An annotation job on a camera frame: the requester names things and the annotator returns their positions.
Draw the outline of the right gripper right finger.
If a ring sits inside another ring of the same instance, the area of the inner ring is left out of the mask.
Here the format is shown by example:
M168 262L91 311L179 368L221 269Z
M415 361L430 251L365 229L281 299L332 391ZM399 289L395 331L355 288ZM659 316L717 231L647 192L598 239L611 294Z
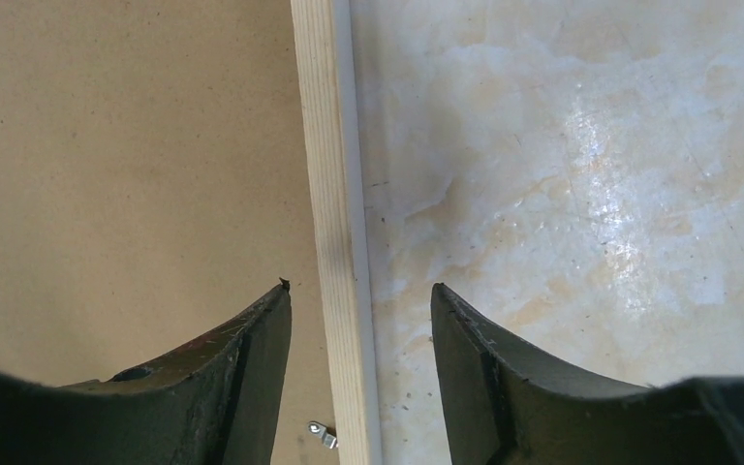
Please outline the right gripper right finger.
M614 380L494 324L444 284L431 323L455 464L744 464L744 377Z

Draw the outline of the brown cardboard backing board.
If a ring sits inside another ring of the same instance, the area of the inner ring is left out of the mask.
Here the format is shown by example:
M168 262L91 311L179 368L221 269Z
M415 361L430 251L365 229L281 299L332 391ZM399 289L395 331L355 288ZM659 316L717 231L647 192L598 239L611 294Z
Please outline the brown cardboard backing board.
M0 1L0 370L106 379L291 284L272 460L327 379L291 6Z

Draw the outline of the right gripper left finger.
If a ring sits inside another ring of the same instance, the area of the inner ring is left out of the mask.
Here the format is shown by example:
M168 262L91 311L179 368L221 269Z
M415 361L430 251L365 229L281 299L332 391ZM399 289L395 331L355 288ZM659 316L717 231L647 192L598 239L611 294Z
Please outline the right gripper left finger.
M267 464L291 335L281 281L106 381L49 387L0 372L0 464Z

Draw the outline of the light wooden picture frame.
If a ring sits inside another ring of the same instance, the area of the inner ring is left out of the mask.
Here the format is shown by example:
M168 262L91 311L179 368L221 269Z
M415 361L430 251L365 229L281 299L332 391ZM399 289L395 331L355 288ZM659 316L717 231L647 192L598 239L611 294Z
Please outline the light wooden picture frame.
M291 7L338 456L380 464L351 9L347 1Z

